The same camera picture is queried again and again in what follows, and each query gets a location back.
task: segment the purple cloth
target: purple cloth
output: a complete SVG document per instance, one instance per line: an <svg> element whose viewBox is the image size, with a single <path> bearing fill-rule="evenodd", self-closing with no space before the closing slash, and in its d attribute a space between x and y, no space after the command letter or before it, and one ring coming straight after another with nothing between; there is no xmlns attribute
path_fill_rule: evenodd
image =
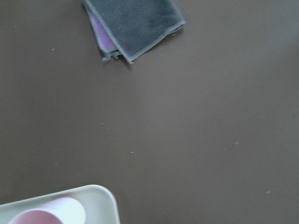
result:
<svg viewBox="0 0 299 224"><path fill-rule="evenodd" d="M94 30L94 32L97 33L96 35L99 37L98 40L101 42L103 50L112 50L112 49L115 49L115 45L113 44L112 40L108 36L108 34L105 31L105 29L100 24L100 22L97 19L97 17L92 12L91 12L91 15L92 15L92 20L93 20L93 22L95 24L95 28L96 28L96 30Z"/></svg>

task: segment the white cup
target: white cup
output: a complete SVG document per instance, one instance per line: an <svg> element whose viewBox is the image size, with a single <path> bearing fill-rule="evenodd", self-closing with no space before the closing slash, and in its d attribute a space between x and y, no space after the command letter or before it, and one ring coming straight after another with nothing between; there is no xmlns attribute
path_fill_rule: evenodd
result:
<svg viewBox="0 0 299 224"><path fill-rule="evenodd" d="M24 211L8 224L84 224L85 219L85 210L80 202L62 197Z"/></svg>

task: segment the folded towel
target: folded towel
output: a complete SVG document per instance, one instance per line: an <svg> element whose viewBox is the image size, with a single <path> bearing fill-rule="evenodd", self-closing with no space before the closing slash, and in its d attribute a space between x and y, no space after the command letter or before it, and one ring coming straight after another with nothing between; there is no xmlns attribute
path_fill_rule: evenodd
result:
<svg viewBox="0 0 299 224"><path fill-rule="evenodd" d="M123 55L132 63L185 20L172 0L84 0L103 60Z"/></svg>

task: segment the white tray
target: white tray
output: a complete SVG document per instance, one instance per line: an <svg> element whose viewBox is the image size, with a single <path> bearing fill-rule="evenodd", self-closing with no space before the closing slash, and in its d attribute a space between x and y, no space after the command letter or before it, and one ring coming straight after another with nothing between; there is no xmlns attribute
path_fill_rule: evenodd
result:
<svg viewBox="0 0 299 224"><path fill-rule="evenodd" d="M81 202L86 211L85 224L120 224L117 204L113 194L99 185L87 185L0 205L0 224L7 224L22 211L60 197L72 197Z"/></svg>

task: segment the table surface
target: table surface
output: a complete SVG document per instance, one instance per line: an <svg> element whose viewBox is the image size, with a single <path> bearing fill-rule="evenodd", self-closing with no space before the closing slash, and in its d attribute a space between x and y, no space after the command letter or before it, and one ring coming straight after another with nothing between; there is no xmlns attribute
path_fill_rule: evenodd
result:
<svg viewBox="0 0 299 224"><path fill-rule="evenodd" d="M1 204L99 184L122 224L299 222L299 2L176 3L128 65L81 1L0 1Z"/></svg>

